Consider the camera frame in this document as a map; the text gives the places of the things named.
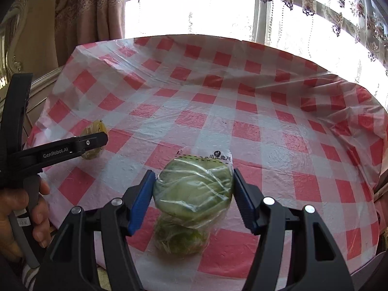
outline pink curtain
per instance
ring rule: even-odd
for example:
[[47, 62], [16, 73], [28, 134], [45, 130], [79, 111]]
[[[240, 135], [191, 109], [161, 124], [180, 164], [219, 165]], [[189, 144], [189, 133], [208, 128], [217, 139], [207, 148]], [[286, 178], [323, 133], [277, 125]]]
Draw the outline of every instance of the pink curtain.
[[55, 43], [58, 65], [77, 45], [124, 38], [127, 0], [56, 0]]

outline plastic wrap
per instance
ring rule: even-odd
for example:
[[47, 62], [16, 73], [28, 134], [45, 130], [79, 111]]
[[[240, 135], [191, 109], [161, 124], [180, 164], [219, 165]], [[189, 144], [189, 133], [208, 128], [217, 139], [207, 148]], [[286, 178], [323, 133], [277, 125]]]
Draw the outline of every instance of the plastic wrap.
[[[98, 133], [98, 132], [105, 132], [109, 138], [108, 130], [106, 129], [102, 120], [93, 121], [81, 132], [81, 136], [91, 135], [92, 133]], [[104, 147], [102, 146], [101, 148], [95, 148], [93, 150], [86, 151], [84, 154], [82, 154], [82, 157], [85, 160], [95, 159], [97, 156], [99, 156], [103, 148]]]
[[231, 162], [216, 151], [210, 157], [181, 155], [161, 171], [154, 186], [162, 214], [155, 223], [156, 246], [172, 254], [201, 252], [232, 198]]

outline plastic tablecloth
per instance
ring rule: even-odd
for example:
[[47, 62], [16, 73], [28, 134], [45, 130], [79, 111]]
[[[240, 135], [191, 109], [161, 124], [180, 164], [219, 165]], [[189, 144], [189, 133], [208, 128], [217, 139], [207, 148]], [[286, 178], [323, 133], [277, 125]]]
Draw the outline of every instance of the plastic tablecloth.
[[[312, 204], [350, 272], [376, 251], [379, 226], [371, 189], [379, 179], [387, 113], [363, 87], [313, 62], [260, 44], [181, 35], [78, 46], [65, 65], [29, 146], [79, 135], [102, 119], [109, 142], [99, 158], [45, 169], [50, 219], [74, 205], [102, 207], [160, 172], [183, 147], [228, 149], [245, 180], [281, 204]], [[148, 291], [241, 290], [258, 237], [233, 200], [200, 255], [168, 256], [153, 243], [154, 202], [128, 238]], [[101, 238], [96, 257], [104, 266]], [[286, 235], [278, 288], [286, 283]]]

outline wrapped lemon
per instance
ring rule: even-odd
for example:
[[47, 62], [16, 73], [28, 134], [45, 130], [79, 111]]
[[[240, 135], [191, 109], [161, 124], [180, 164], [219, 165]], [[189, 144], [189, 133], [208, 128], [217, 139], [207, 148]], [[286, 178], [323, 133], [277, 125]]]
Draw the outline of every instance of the wrapped lemon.
[[[105, 132], [106, 135], [109, 138], [108, 135], [108, 129], [106, 129], [104, 123], [102, 120], [96, 120], [92, 122], [90, 125], [88, 125], [82, 132], [81, 132], [81, 137], [86, 136], [86, 135], [91, 135], [92, 133], [98, 133], [98, 132]], [[82, 154], [82, 157], [85, 160], [91, 160], [95, 159], [101, 152], [103, 147], [101, 148], [95, 148], [93, 150], [86, 151], [84, 154]]]

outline sheer curtain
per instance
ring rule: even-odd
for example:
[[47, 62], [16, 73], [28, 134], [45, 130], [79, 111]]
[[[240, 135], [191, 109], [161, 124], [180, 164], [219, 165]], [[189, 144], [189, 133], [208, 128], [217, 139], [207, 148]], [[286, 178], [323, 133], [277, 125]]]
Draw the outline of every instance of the sheer curtain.
[[367, 88], [388, 108], [388, 27], [373, 0], [131, 0], [125, 37], [207, 34], [259, 42]]

